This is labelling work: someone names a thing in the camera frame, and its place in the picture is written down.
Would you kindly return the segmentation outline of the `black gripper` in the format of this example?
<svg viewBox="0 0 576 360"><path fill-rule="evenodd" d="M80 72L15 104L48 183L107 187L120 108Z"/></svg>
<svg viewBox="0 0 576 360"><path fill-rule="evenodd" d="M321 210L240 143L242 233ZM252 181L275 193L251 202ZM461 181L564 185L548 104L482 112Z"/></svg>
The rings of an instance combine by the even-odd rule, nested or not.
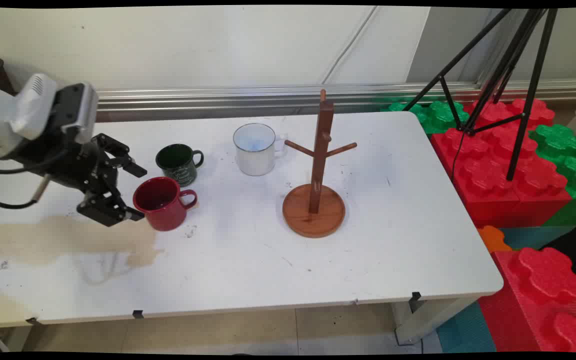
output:
<svg viewBox="0 0 576 360"><path fill-rule="evenodd" d="M0 159L16 161L30 173L48 174L52 182L81 191L85 196L77 212L106 227L145 217L122 200L117 169L137 178L144 177L147 170L137 164L126 144L107 134L100 133L80 144L62 132L48 133L21 141Z"/></svg>

